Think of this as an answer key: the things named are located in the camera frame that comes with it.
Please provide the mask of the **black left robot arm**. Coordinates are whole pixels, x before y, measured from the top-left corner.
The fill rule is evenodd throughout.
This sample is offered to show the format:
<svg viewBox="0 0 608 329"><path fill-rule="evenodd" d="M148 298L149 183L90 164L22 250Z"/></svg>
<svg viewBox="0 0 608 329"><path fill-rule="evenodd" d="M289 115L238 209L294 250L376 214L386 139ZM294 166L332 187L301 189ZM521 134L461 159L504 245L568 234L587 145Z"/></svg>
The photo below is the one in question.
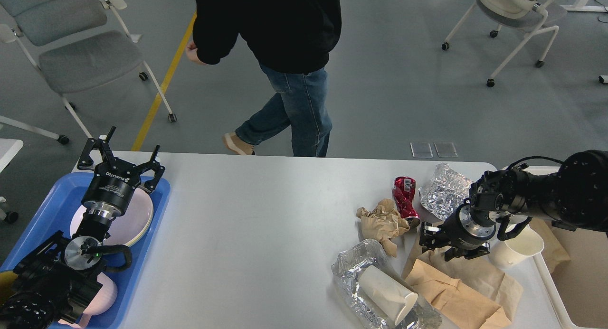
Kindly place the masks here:
<svg viewBox="0 0 608 329"><path fill-rule="evenodd" d="M109 273L131 267L133 254L127 244L108 244L111 227L126 214L136 191L154 192L165 167L156 159L139 165L116 157L109 147L115 127L106 137L85 143L77 168L91 177L82 197L83 218L77 230L65 236L52 234L13 268L13 282L1 305L3 329L47 329L63 321L84 327L102 302L116 294Z"/></svg>

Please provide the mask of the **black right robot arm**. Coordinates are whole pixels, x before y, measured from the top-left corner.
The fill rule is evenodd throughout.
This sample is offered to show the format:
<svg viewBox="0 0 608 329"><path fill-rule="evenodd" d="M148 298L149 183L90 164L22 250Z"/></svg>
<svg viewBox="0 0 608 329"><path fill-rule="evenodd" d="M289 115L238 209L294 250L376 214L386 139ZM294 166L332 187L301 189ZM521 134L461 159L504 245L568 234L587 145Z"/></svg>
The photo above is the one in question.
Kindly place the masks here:
<svg viewBox="0 0 608 329"><path fill-rule="evenodd" d="M533 218L548 219L554 227L571 231L607 231L606 151L576 152L549 175L526 171L526 160L484 172L441 225L423 222L419 235L423 250L447 247L445 261L482 257L490 253L491 238L512 240Z"/></svg>

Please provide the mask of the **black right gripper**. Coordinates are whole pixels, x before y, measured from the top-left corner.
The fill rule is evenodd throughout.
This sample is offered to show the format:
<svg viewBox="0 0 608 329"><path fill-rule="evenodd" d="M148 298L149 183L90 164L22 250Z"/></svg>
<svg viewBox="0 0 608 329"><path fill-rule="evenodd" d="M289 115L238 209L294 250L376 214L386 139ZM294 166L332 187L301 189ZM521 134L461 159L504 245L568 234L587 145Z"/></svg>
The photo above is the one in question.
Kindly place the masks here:
<svg viewBox="0 0 608 329"><path fill-rule="evenodd" d="M467 260L489 254L496 222L489 219L489 212L473 209L470 204L461 204L439 227L421 222L419 245L423 250L445 247L445 236L451 248L444 253L444 260L463 257Z"/></svg>

